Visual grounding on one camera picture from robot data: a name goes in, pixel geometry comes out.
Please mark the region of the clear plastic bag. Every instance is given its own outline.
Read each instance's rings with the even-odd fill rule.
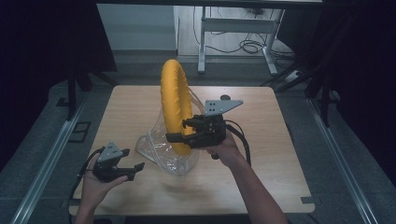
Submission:
[[[191,106],[194,115],[203,114],[204,106],[190,90]],[[157,122],[136,142],[135,150],[172,175],[186,175],[198,162],[200,150],[191,150],[189,155],[180,156],[172,149],[165,137],[166,127],[163,112],[160,110]]]

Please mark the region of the person's left hand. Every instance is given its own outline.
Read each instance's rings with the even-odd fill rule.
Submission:
[[[96,154],[91,159],[88,170],[85,172],[83,177],[84,180],[82,186],[81,206],[86,206],[89,209],[95,209],[111,189],[122,184],[128,179],[128,176],[124,175],[108,183],[101,182],[92,173],[93,167],[98,157],[99,154]]]

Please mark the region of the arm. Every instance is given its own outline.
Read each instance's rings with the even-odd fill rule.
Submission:
[[[106,197],[107,193],[114,187],[122,184],[127,180],[127,176],[119,177],[109,183],[100,182],[92,173],[93,166],[98,159],[99,154],[95,155],[84,175],[82,182],[81,205],[77,210],[76,224],[93,223],[93,214],[99,203]]]
[[[230,168],[252,223],[288,223],[279,205],[240,153],[230,132],[227,131],[227,138],[220,145],[208,147],[207,151],[218,154],[221,162]]]

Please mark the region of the wooden table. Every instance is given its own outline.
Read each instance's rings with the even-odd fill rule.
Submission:
[[[191,87],[202,102],[228,94],[244,103],[225,113],[225,119],[240,124],[251,150],[252,167],[285,213],[310,213],[313,203],[302,168],[276,101],[265,87]],[[144,170],[134,181],[111,190],[95,211],[96,215],[227,215],[247,210],[230,170],[202,151],[186,176],[167,173],[134,150],[139,136],[154,126],[161,109],[160,87],[117,86],[92,145],[92,152],[113,141],[120,149],[130,148],[119,167],[133,167],[142,161]],[[240,141],[235,139],[243,151]],[[75,193],[81,197],[81,185]],[[69,212],[75,215],[76,206]]]

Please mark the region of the yellow ring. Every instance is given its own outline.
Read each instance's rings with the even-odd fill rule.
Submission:
[[[192,128],[184,129],[182,124],[183,119],[192,118],[189,85],[183,68],[176,60],[169,60],[163,65],[161,97],[166,132],[191,134]],[[171,145],[180,156],[189,155],[191,152],[191,148],[184,143],[172,143]]]

